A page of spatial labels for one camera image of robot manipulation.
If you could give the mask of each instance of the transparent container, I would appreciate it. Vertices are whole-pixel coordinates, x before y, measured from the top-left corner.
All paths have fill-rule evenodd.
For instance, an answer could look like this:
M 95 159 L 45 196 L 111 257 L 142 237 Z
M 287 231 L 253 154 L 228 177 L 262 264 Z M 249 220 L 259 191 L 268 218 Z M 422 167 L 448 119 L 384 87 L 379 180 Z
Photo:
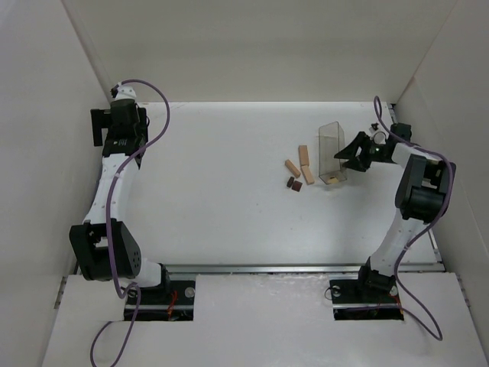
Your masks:
M 345 133 L 339 122 L 319 128 L 319 178 L 326 184 L 336 184 L 347 179 L 344 160 L 334 158 L 345 147 Z

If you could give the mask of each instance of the white tabletop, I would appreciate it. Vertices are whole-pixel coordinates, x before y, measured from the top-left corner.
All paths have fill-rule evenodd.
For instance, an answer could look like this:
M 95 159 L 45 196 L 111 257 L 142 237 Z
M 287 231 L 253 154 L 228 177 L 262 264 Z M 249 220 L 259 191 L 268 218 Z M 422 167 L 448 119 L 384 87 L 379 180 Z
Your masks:
M 194 321 L 137 322 L 118 366 L 189 367 L 487 367 L 454 274 L 402 274 L 403 283 L 433 312 L 437 342 L 412 317 L 334 321 L 323 296 L 325 275 L 207 275 L 196 283 Z M 403 306 L 429 318 L 400 290 Z M 121 320 L 124 302 L 112 282 L 70 276 L 45 367 L 85 367 L 93 337 Z M 129 322 L 113 323 L 95 348 L 99 367 L 117 356 Z
M 143 105 L 155 136 L 164 105 Z M 172 104 L 170 128 L 143 158 L 125 219 L 144 256 L 164 264 L 364 263 L 392 222 L 402 169 L 372 164 L 326 186 L 317 177 L 318 128 L 334 121 L 348 143 L 375 121 L 372 104 Z M 298 145 L 308 145 L 316 177 L 299 193 L 286 188 L 283 164 L 299 165 Z M 405 259 L 436 262 L 428 236 Z

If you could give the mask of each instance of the purple cable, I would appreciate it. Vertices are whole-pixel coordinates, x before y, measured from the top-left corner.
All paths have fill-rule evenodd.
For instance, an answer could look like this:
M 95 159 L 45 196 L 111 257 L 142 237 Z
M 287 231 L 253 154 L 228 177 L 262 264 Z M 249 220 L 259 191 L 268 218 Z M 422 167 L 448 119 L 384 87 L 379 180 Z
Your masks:
M 433 228 L 433 226 L 435 226 L 435 224 L 440 220 L 440 218 L 443 216 L 443 214 L 445 213 L 446 209 L 448 208 L 449 202 L 450 202 L 450 196 L 452 195 L 453 179 L 454 179 L 452 165 L 450 164 L 450 161 L 443 154 L 436 153 L 435 151 L 429 151 L 428 149 L 421 148 L 421 147 L 418 147 L 416 145 L 413 145 L 410 142 L 402 139 L 400 136 L 397 136 L 394 133 L 392 133 L 387 128 L 387 126 L 384 124 L 384 121 L 382 121 L 382 105 L 381 105 L 381 99 L 379 98 L 379 96 L 375 96 L 375 98 L 374 98 L 374 109 L 375 109 L 375 114 L 377 115 L 377 120 L 382 125 L 382 127 L 385 129 L 385 131 L 388 132 L 388 134 L 390 134 L 393 138 L 395 138 L 399 142 L 404 143 L 404 144 L 406 144 L 406 145 L 408 145 L 410 147 L 413 147 L 413 148 L 417 149 L 418 151 L 421 151 L 423 153 L 427 153 L 427 154 L 431 154 L 431 155 L 435 155 L 436 157 L 439 157 L 440 159 L 443 160 L 443 162 L 445 163 L 445 165 L 447 167 L 447 170 L 449 171 L 449 187 L 447 189 L 447 193 L 445 195 L 445 199 L 443 200 L 442 208 L 440 209 L 440 211 L 436 215 L 435 219 L 424 230 L 422 230 L 420 233 L 418 233 L 417 235 L 415 235 L 406 244 L 406 246 L 404 247 L 404 250 L 400 253 L 399 258 L 397 258 L 396 263 L 394 265 L 394 276 L 396 278 L 397 284 L 408 295 L 410 295 L 411 298 L 413 298 L 415 300 L 415 302 L 417 302 L 418 305 L 421 306 L 421 308 L 424 309 L 424 311 L 428 314 L 429 318 L 431 319 L 431 321 L 435 325 L 436 332 L 438 333 L 438 335 L 436 335 L 433 331 L 431 331 L 431 329 L 428 328 L 428 326 L 425 325 L 424 322 L 421 321 L 417 316 L 415 316 L 412 312 L 406 310 L 405 308 L 402 308 L 401 306 L 390 306 L 390 305 L 382 305 L 382 306 L 380 306 L 380 308 L 399 308 L 400 310 L 406 312 L 414 320 L 416 320 L 419 323 L 419 325 L 421 325 L 433 338 L 435 338 L 436 340 L 438 340 L 438 341 L 441 342 L 443 340 L 443 334 L 442 334 L 442 330 L 440 329 L 440 326 L 438 325 L 438 322 L 436 321 L 436 319 L 432 315 L 432 313 L 428 310 L 428 307 L 426 307 L 423 304 L 423 302 L 421 302 L 421 300 L 419 300 L 418 297 L 416 297 L 413 293 L 411 293 L 411 291 L 409 291 L 406 288 L 406 286 L 400 281 L 400 279 L 399 279 L 399 265 L 400 265 L 401 261 L 403 260 L 403 257 L 406 254 L 407 250 L 413 245 L 413 243 L 416 242 L 422 235 L 424 235 L 425 233 L 427 233 L 431 228 Z M 354 308 L 352 310 L 358 310 L 358 311 L 361 311 L 361 310 L 376 310 L 377 308 L 379 308 L 379 307 L 356 307 L 356 308 Z
M 156 138 L 153 140 L 149 141 L 139 149 L 137 149 L 128 159 L 126 159 L 124 162 L 122 162 L 121 166 L 117 169 L 115 172 L 114 178 L 112 179 L 112 183 L 110 185 L 110 188 L 108 190 L 108 196 L 107 196 L 107 203 L 105 204 L 105 227 L 107 231 L 107 247 L 108 247 L 108 259 L 110 262 L 110 270 L 112 272 L 112 280 L 114 281 L 114 286 L 115 286 L 115 291 L 117 292 L 117 295 L 119 298 L 122 300 L 125 299 L 125 297 L 128 295 L 128 292 L 132 289 L 135 288 L 137 293 L 138 293 L 138 299 L 136 300 L 136 307 L 134 308 L 134 313 L 131 318 L 131 323 L 129 324 L 128 332 L 125 334 L 124 342 L 122 343 L 121 350 L 119 351 L 119 354 L 115 358 L 114 363 L 111 364 L 111 367 L 114 367 L 117 365 L 119 362 L 119 359 L 122 357 L 122 353 L 124 352 L 125 346 L 128 343 L 129 336 L 131 335 L 132 327 L 134 326 L 134 322 L 136 321 L 136 316 L 138 315 L 138 310 L 139 310 L 139 303 L 141 302 L 141 289 L 139 286 L 132 282 L 130 283 L 124 291 L 121 289 L 121 285 L 119 284 L 119 279 L 118 279 L 118 274 L 117 274 L 117 266 L 115 264 L 115 253 L 114 253 L 114 242 L 112 239 L 112 223 L 111 223 L 111 213 L 110 213 L 110 206 L 111 206 L 111 201 L 112 201 L 112 194 L 114 193 L 115 185 L 117 184 L 117 179 L 120 175 L 120 173 L 124 170 L 125 166 L 129 164 L 130 161 L 132 161 L 135 157 L 137 157 L 139 154 L 141 154 L 143 151 L 148 149 L 151 145 L 156 143 L 158 140 L 161 139 L 161 137 L 167 132 L 168 126 L 170 124 L 170 104 L 168 102 L 167 97 L 153 84 L 148 83 L 144 80 L 140 79 L 128 79 L 120 82 L 117 86 L 123 86 L 128 83 L 140 83 L 144 84 L 145 86 L 149 86 L 152 88 L 156 93 L 160 95 L 160 97 L 163 99 L 165 102 L 165 106 L 167 107 L 167 120 L 165 122 L 165 125 L 163 127 L 163 130 L 161 130 L 160 134 L 157 135 Z M 109 321 L 106 323 L 100 331 L 97 333 L 95 339 L 92 342 L 92 346 L 90 348 L 90 362 L 92 363 L 92 367 L 97 367 L 95 364 L 95 360 L 93 357 L 94 349 L 95 349 L 95 344 L 97 343 L 97 339 L 100 337 L 102 332 L 105 330 L 105 328 L 110 325 L 112 321 Z

